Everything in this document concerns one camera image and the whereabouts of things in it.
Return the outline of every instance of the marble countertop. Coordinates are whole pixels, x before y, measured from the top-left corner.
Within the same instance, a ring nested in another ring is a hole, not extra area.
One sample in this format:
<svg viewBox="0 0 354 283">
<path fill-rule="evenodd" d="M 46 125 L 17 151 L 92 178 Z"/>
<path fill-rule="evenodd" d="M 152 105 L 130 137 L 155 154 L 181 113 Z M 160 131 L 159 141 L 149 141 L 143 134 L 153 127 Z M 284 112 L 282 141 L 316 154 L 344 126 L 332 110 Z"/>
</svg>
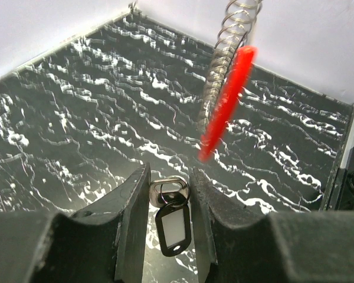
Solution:
<svg viewBox="0 0 354 283">
<path fill-rule="evenodd" d="M 72 213 L 150 162 L 204 169 L 259 213 L 318 209 L 352 107 L 255 68 L 214 158 L 196 119 L 212 47 L 128 15 L 0 83 L 0 210 Z M 194 247 L 159 251 L 150 207 L 144 282 L 196 282 Z"/>
</svg>

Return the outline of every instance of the white wall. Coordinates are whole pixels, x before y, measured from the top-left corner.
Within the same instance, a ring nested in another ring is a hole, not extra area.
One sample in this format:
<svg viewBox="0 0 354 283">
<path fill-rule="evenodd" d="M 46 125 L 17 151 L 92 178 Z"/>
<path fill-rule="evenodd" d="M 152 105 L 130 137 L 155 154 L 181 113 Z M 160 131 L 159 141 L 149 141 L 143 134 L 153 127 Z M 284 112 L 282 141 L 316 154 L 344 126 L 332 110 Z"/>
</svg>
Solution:
<svg viewBox="0 0 354 283">
<path fill-rule="evenodd" d="M 227 3 L 140 0 L 138 7 L 163 24 L 214 44 Z M 353 102 L 354 0 L 263 3 L 254 35 L 257 64 L 320 93 Z"/>
<path fill-rule="evenodd" d="M 0 0 L 0 76 L 128 11 L 132 0 Z"/>
</svg>

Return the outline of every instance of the coiled spring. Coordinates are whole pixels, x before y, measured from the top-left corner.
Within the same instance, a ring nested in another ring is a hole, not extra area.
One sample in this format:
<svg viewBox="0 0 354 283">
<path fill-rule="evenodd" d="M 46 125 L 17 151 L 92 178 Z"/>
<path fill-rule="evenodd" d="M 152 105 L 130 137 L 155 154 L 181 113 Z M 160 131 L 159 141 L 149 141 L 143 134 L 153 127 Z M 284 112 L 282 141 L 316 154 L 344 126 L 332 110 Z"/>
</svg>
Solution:
<svg viewBox="0 0 354 283">
<path fill-rule="evenodd" d="M 225 9 L 225 17 L 208 68 L 202 107 L 198 115 L 198 129 L 202 133 L 211 118 L 237 48 L 246 45 L 250 39 L 249 35 L 262 8 L 261 2 L 262 0 L 230 0 Z"/>
</svg>

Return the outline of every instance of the key tag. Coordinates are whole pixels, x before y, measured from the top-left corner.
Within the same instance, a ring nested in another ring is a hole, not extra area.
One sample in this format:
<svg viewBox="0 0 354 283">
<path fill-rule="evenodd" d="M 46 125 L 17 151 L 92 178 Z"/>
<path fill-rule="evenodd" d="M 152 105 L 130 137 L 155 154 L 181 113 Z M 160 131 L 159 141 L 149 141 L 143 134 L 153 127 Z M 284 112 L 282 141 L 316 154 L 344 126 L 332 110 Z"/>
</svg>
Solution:
<svg viewBox="0 0 354 283">
<path fill-rule="evenodd" d="M 164 256 L 176 256 L 186 250 L 191 243 L 190 211 L 188 197 L 166 202 L 155 217 L 161 253 Z"/>
</svg>

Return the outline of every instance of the white label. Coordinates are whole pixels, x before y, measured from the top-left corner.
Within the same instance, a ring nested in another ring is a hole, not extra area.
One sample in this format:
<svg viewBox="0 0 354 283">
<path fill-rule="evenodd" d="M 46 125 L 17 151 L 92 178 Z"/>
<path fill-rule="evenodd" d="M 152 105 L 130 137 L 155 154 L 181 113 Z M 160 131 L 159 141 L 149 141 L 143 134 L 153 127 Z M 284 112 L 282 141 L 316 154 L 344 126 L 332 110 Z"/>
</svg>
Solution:
<svg viewBox="0 0 354 283">
<path fill-rule="evenodd" d="M 183 209 L 163 216 L 164 235 L 166 246 L 170 247 L 185 240 L 185 223 L 183 221 Z"/>
</svg>

